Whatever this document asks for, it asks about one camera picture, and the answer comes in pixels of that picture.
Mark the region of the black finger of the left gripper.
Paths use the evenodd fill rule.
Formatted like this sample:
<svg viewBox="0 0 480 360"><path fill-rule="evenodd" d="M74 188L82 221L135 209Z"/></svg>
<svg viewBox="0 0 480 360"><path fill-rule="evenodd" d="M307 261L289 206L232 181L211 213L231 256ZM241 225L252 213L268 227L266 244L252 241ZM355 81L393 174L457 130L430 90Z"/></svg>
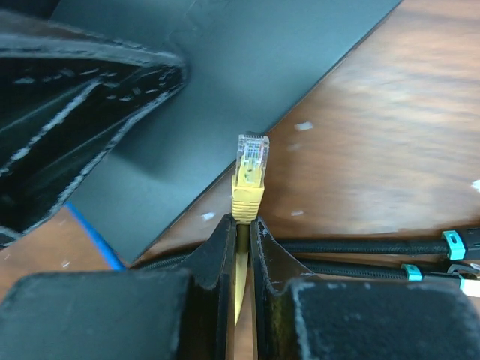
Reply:
<svg viewBox="0 0 480 360"><path fill-rule="evenodd" d="M1 246L54 216L187 75L170 52L2 10Z"/></svg>

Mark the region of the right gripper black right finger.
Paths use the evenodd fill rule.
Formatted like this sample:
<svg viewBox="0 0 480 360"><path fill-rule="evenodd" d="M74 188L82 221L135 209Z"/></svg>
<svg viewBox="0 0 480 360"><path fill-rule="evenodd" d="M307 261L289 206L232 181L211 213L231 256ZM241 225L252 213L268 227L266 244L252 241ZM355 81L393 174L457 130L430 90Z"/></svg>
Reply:
<svg viewBox="0 0 480 360"><path fill-rule="evenodd" d="M477 359L479 282L406 271L405 280L324 280L250 227L256 359Z"/></svg>

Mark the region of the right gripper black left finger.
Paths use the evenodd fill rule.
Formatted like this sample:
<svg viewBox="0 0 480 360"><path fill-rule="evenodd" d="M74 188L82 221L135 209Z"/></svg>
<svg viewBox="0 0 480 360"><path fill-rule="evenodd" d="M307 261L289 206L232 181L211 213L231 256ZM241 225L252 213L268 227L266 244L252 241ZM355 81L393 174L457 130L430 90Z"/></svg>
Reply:
<svg viewBox="0 0 480 360"><path fill-rule="evenodd" d="M44 272L1 303L3 359L231 359L236 224L168 269Z"/></svg>

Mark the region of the black network switch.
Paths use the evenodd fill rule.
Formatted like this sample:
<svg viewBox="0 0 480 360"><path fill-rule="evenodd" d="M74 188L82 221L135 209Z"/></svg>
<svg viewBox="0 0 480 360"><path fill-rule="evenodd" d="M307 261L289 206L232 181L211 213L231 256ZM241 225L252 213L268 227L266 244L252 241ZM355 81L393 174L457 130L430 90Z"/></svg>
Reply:
<svg viewBox="0 0 480 360"><path fill-rule="evenodd" d="M70 203L132 263L273 128L396 1L61 1L52 18L187 61L185 87L132 127Z"/></svg>

